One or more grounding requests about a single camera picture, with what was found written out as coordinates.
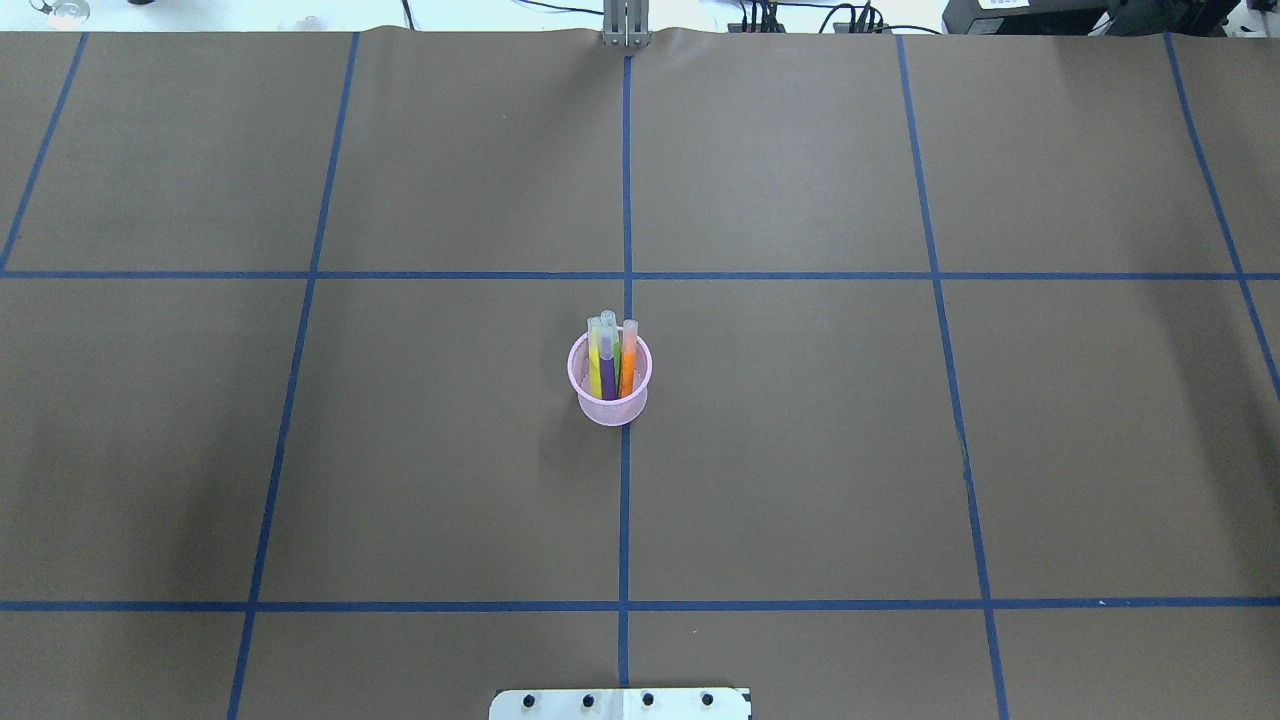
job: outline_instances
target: pen holder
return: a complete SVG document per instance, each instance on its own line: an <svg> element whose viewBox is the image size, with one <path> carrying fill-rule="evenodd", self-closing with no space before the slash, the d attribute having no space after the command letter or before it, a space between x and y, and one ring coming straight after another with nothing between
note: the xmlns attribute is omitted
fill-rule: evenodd
<svg viewBox="0 0 1280 720"><path fill-rule="evenodd" d="M573 348L568 351L568 382L573 386L573 392L577 393L577 404L582 407L582 413L586 413L586 416L595 424L611 428L635 420L636 415L644 410L645 401L649 400L649 378L653 375L653 359L649 356L649 346L644 343L644 338L636 337L635 389L622 400L591 397L591 391L588 389L590 386L586 357L586 333L582 333L582 337L573 343Z"/></svg>

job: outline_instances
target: black cable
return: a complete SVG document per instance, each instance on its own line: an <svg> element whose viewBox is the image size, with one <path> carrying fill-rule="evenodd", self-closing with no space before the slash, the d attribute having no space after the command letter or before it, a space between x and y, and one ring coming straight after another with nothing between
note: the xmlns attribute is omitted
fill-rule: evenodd
<svg viewBox="0 0 1280 720"><path fill-rule="evenodd" d="M835 15L837 10L842 10L842 9L847 8L849 9L849 22L850 23L854 22L854 17L852 15L854 15L854 13L858 12L858 8L850 5L849 3L841 3L840 5L824 5L824 8L831 8L831 12L827 13L827 17L822 19L822 26L818 28L818 35L822 35L822 32L824 29L827 29L827 23L831 22L831 17Z"/></svg>
<svg viewBox="0 0 1280 720"><path fill-rule="evenodd" d="M876 28L872 32L879 32L882 29L923 29L924 32L929 32L929 33L933 33L933 35L946 35L946 33L938 32L938 31L936 31L936 29L933 29L931 27L922 27L922 26L881 26L881 27Z"/></svg>
<svg viewBox="0 0 1280 720"><path fill-rule="evenodd" d="M524 5L538 5L539 8L549 8L552 10L559 10L562 13L586 13L588 15L603 15L602 10L591 10L588 8L566 8L564 5L552 5L549 3L539 3L538 0L512 0L513 3L521 3Z"/></svg>

